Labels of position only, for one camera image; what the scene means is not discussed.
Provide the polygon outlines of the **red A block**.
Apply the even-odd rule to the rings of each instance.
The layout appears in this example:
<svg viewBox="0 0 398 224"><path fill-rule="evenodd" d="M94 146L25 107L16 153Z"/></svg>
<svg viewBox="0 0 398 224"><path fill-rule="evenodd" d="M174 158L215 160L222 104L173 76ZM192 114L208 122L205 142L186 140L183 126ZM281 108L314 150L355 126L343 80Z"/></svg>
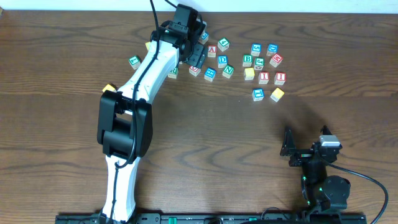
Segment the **red A block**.
<svg viewBox="0 0 398 224"><path fill-rule="evenodd" d="M209 45L207 48L207 57L215 58L217 53L217 46L216 45Z"/></svg>

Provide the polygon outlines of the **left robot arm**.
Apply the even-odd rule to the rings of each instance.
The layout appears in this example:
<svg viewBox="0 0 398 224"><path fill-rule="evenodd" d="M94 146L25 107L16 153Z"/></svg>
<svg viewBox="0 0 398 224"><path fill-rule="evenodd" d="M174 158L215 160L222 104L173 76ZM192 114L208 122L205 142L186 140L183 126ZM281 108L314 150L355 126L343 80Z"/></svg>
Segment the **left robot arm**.
<svg viewBox="0 0 398 224"><path fill-rule="evenodd" d="M180 63L202 67L206 50L198 40L205 29L206 22L197 10L176 5L171 21L156 23L147 55L129 81L117 90L104 89L97 142L108 166L108 187L100 223L127 223L133 217L137 168L152 141L153 100Z"/></svg>

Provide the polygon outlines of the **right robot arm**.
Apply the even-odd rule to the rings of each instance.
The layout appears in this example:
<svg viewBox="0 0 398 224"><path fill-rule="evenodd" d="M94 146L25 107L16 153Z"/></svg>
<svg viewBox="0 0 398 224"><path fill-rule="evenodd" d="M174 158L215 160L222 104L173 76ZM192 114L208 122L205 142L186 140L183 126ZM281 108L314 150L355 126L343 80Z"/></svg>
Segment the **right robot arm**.
<svg viewBox="0 0 398 224"><path fill-rule="evenodd" d="M302 194L311 209L318 212L340 212L347 209L350 182L338 175L328 175L326 166L337 160L342 149L338 138L327 126L309 149L298 149L290 128L285 128L280 155L289 158L289 166L302 168Z"/></svg>

